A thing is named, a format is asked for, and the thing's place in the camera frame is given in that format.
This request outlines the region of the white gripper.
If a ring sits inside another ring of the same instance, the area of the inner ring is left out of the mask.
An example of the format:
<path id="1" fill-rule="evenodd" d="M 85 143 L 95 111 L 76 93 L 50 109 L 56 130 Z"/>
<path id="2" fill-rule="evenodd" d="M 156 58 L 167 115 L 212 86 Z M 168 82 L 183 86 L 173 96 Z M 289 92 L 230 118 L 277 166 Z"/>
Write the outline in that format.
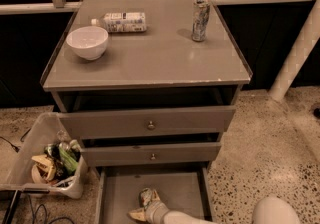
<path id="1" fill-rule="evenodd" d="M 132 210 L 129 216 L 141 222 L 147 220 L 149 224 L 170 224 L 169 208 L 161 201 L 156 189 L 151 189 L 151 194 L 152 203 L 146 211 L 143 208 Z"/>

